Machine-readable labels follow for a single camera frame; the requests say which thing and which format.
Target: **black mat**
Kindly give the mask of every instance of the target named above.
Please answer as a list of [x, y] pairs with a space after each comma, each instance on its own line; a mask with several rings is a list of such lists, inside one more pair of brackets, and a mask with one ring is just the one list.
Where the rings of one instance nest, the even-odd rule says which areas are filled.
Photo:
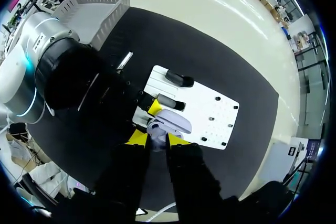
[[[100, 54], [109, 64], [116, 65], [129, 50], [134, 55], [124, 74], [140, 87], [145, 87], [152, 68], [160, 65], [192, 76], [239, 102], [227, 149], [203, 147], [203, 152], [206, 165], [221, 183], [222, 197], [240, 196], [253, 179], [268, 147], [277, 113], [276, 91], [257, 70], [219, 41], [183, 23], [142, 9], [130, 8], [126, 12]], [[106, 132], [93, 140], [92, 134], [82, 135], [84, 138], [80, 139], [80, 133], [59, 132], [56, 141], [48, 138], [50, 131], [59, 131], [56, 124], [58, 129], [68, 126], [55, 120], [45, 115], [38, 124], [29, 126], [31, 134], [53, 161], [91, 187], [109, 160], [109, 138], [118, 138], [120, 133]], [[172, 202], [174, 195], [165, 153], [152, 153], [141, 207], [159, 210]]]

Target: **gray object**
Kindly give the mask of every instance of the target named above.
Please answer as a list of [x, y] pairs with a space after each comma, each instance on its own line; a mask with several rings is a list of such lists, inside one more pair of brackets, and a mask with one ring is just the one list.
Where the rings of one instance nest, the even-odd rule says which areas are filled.
[[290, 168], [290, 170], [289, 170], [289, 174], [291, 174], [294, 170], [295, 170], [295, 163], [296, 163], [296, 161], [297, 161], [297, 159], [298, 159], [298, 155], [300, 154], [300, 152], [301, 151], [304, 151], [305, 149], [304, 149], [304, 144], [302, 144], [301, 142], [299, 143], [299, 147], [298, 147], [298, 150], [297, 150], [297, 152], [296, 152], [296, 155], [295, 155], [295, 159], [294, 159], [294, 162], [293, 162], [293, 164], [292, 164], [292, 166], [291, 166], [291, 168]]
[[184, 111], [186, 106], [184, 102], [175, 101], [169, 97], [166, 97], [163, 94], [158, 94], [156, 99], [159, 102], [159, 104], [165, 105], [169, 108], [176, 109], [179, 111]]
[[129, 7], [130, 0], [65, 0], [53, 17], [75, 30], [81, 43], [100, 50]]
[[161, 110], [155, 115], [147, 126], [147, 133], [152, 139], [152, 149], [160, 151], [165, 149], [166, 135], [172, 133], [183, 139], [184, 133], [191, 133], [192, 126], [190, 122], [181, 115], [170, 110]]
[[165, 77], [179, 87], [191, 88], [195, 83], [194, 78], [174, 73], [171, 70], [168, 70]]
[[0, 103], [11, 112], [13, 122], [36, 123], [44, 111], [44, 100], [34, 86], [34, 67], [17, 45], [0, 66]]
[[48, 13], [34, 13], [25, 22], [20, 40], [25, 55], [34, 67], [53, 43], [64, 39], [79, 40], [78, 35]]
[[120, 64], [117, 66], [117, 70], [122, 70], [126, 66], [127, 62], [132, 58], [132, 56], [133, 56], [133, 53], [129, 52], [125, 56], [125, 58], [123, 58], [123, 60], [120, 62]]
[[302, 148], [302, 144], [295, 145], [282, 142], [273, 144], [259, 174], [262, 183], [282, 182], [292, 170], [299, 147]]

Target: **robotic arm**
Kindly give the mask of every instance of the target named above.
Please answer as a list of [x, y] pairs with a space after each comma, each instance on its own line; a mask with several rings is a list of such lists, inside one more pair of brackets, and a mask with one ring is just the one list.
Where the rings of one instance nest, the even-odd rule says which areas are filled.
[[37, 123], [46, 106], [126, 116], [121, 104], [147, 111], [155, 100], [106, 68], [94, 48], [79, 42], [76, 31], [42, 12], [24, 23], [18, 43], [0, 66], [0, 83], [0, 103], [11, 111], [13, 122]]

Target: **white floor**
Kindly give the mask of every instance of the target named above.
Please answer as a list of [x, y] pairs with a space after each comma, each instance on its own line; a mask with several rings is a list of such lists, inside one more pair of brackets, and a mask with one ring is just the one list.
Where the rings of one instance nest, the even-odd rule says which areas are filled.
[[[295, 136], [300, 108], [295, 58], [280, 26], [258, 0], [131, 0], [131, 6], [184, 22], [236, 51], [279, 93], [271, 143], [289, 143]], [[257, 188], [257, 175], [243, 197]]]

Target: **cable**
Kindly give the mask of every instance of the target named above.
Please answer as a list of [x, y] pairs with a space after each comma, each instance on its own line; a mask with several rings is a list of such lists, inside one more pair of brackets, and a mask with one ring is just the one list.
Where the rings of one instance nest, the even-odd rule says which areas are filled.
[[289, 178], [288, 178], [286, 181], [282, 182], [282, 184], [283, 184], [283, 185], [287, 185], [287, 183], [293, 178], [294, 174], [298, 171], [298, 169], [300, 169], [301, 165], [302, 165], [304, 162], [307, 162], [307, 161], [308, 161], [308, 159], [307, 159], [307, 158], [304, 158], [304, 159], [300, 162], [300, 164], [293, 170], [293, 172], [292, 172], [292, 174], [289, 176]]
[[67, 178], [67, 177], [69, 177], [69, 175], [67, 174], [61, 181], [60, 181], [60, 183], [58, 183], [57, 184], [57, 186], [55, 186], [55, 188], [50, 192], [50, 193], [48, 193], [49, 195], [51, 195], [52, 193], [53, 193], [53, 191], [55, 191], [55, 189]]
[[27, 162], [27, 164], [22, 168], [21, 174], [20, 174], [19, 177], [12, 183], [13, 186], [14, 186], [15, 183], [20, 179], [20, 177], [21, 177], [23, 171], [25, 170], [25, 168], [27, 167], [27, 165], [29, 164], [29, 162], [30, 162], [34, 157], [36, 157], [37, 154], [38, 154], [40, 151], [41, 151], [41, 148], [38, 150], [37, 153], [35, 153], [35, 154], [30, 158], [30, 160]]
[[298, 184], [297, 184], [297, 186], [296, 186], [296, 188], [295, 188], [294, 196], [293, 196], [293, 199], [292, 199], [292, 202], [291, 202], [291, 203], [293, 203], [294, 198], [295, 198], [295, 194], [297, 193], [297, 191], [298, 191], [298, 189], [299, 189], [300, 183], [301, 183], [302, 178], [303, 178], [303, 175], [304, 175], [304, 171], [306, 170], [307, 162], [308, 162], [308, 161], [306, 161], [305, 164], [304, 164], [303, 171], [302, 171], [301, 177], [300, 177], [300, 179], [299, 179], [299, 182], [298, 182]]
[[2, 133], [4, 133], [6, 130], [8, 130], [8, 128], [10, 127], [10, 124], [12, 122], [9, 118], [9, 109], [7, 107], [6, 107], [6, 110], [7, 110], [7, 117], [6, 117], [7, 125], [0, 131], [0, 135]]
[[151, 218], [149, 218], [146, 222], [151, 222], [154, 218], [156, 218], [157, 216], [159, 216], [160, 214], [162, 214], [163, 212], [167, 211], [168, 209], [170, 209], [170, 208], [172, 208], [174, 206], [176, 206], [176, 202], [171, 203], [170, 205], [162, 208], [156, 214], [154, 214]]
[[2, 165], [2, 167], [4, 167], [4, 168], [8, 171], [9, 174], [11, 174], [11, 176], [12, 176], [14, 179], [16, 179], [16, 177], [13, 175], [13, 173], [10, 172], [10, 170], [4, 165], [4, 163], [2, 163], [2, 161], [0, 161], [0, 164]]

